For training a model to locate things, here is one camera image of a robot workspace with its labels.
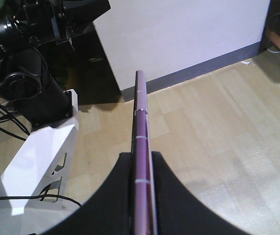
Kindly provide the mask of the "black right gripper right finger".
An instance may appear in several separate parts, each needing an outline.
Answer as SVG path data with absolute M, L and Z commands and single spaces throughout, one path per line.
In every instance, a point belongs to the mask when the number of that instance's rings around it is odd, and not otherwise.
M 152 152 L 160 235 L 246 235 L 199 201 L 180 182 L 162 154 Z

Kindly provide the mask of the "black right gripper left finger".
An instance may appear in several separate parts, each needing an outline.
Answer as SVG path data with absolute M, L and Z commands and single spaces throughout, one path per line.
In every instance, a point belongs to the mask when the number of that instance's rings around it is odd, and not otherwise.
M 108 177 L 82 207 L 44 235 L 129 235 L 133 156 L 119 154 Z

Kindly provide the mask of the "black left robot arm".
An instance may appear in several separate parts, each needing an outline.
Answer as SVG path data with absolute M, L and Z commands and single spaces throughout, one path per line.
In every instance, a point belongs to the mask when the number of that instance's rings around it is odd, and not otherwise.
M 39 235 L 79 203 L 65 196 L 79 132 L 75 90 L 63 91 L 38 47 L 72 38 L 110 9 L 107 0 L 13 0 L 0 20 L 0 129 L 13 122 L 23 145 L 0 177 L 0 235 Z

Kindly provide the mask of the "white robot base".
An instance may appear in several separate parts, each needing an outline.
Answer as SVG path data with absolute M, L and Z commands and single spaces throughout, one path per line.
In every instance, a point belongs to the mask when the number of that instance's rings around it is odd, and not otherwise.
M 79 132 L 77 93 L 66 93 L 72 117 L 32 131 L 0 177 L 0 197 L 15 197 L 0 200 L 0 235 L 40 235 L 78 208 L 61 198 L 30 199 L 46 186 L 65 194 Z

